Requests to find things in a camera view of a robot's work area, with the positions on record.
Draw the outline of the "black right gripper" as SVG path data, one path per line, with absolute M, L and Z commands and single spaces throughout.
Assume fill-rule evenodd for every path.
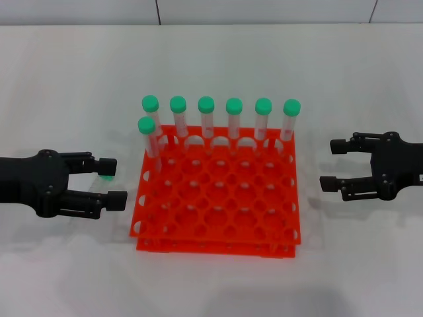
M 389 201 L 404 188 L 422 185 L 422 144 L 409 143 L 394 131 L 384 134 L 354 132 L 349 140 L 330 141 L 333 155 L 371 153 L 372 177 L 319 178 L 324 192 L 340 191 L 343 201 L 377 199 Z

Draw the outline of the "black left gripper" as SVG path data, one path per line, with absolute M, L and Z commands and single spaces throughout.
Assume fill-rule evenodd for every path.
M 102 209 L 124 211 L 128 193 L 106 194 L 67 190 L 70 174 L 97 173 L 114 176 L 117 160 L 91 152 L 58 153 L 41 150 L 26 158 L 1 158 L 1 203 L 18 203 L 35 210 L 41 218 L 61 216 L 99 219 Z

